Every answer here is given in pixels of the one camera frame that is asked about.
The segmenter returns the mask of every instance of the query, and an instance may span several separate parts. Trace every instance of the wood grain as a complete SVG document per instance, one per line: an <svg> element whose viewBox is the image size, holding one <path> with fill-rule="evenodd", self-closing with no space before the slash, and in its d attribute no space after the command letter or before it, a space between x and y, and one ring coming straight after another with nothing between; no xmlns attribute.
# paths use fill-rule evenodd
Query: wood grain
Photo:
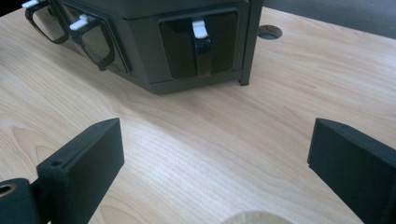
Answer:
<svg viewBox="0 0 396 224"><path fill-rule="evenodd" d="M51 44L23 10L2 17L0 181L35 180L48 155L118 117L126 163L91 223L361 223L306 159L315 118L396 147L396 41L269 8L261 24L283 36L257 40L250 85L158 96Z"/></svg>

